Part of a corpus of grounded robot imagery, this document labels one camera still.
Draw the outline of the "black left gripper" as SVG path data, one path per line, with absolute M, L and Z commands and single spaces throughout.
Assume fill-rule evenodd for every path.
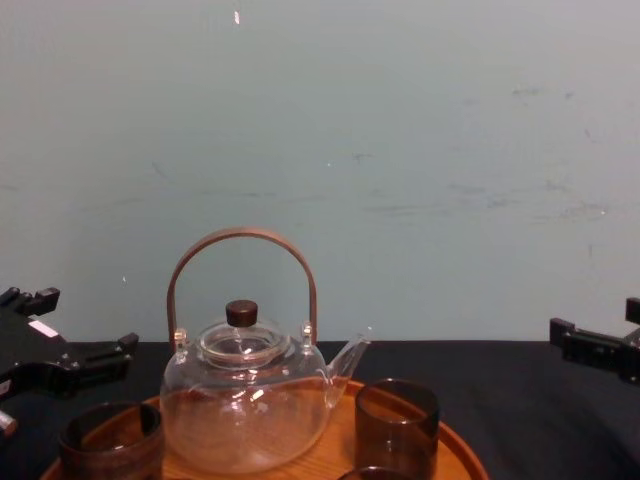
M 1 293 L 3 400 L 30 392 L 68 398 L 126 377 L 138 347 L 137 334 L 76 345 L 46 323 L 29 318 L 53 312 L 59 297 L 54 287 L 34 294 L 10 287 Z

